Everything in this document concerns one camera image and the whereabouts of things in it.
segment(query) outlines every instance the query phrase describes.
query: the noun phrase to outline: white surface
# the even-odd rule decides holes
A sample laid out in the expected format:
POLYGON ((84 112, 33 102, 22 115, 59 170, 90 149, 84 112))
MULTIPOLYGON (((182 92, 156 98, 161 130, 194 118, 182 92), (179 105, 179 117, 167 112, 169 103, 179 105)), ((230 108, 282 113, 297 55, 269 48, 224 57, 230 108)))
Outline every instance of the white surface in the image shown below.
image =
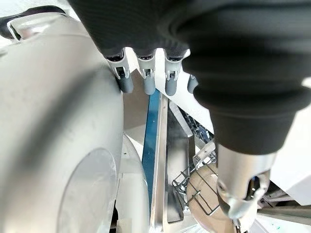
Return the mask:
POLYGON ((311 226, 266 216, 256 219, 269 233, 311 233, 311 226))
POLYGON ((140 160, 142 160, 142 152, 143 152, 144 146, 142 144, 140 144, 139 142, 135 141, 134 139, 132 139, 131 137, 128 137, 128 138, 133 143, 140 160))
POLYGON ((123 136, 120 183, 116 208, 120 227, 129 233, 149 230, 149 199, 145 174, 140 158, 127 136, 123 136))
MULTIPOLYGON (((304 81, 304 86, 311 87, 311 78, 304 81)), ((271 180, 288 192, 299 204, 311 204, 310 179, 305 180, 302 190, 291 188, 308 176, 311 176, 311 105, 296 114, 283 148, 277 153, 271 170, 271 180)))

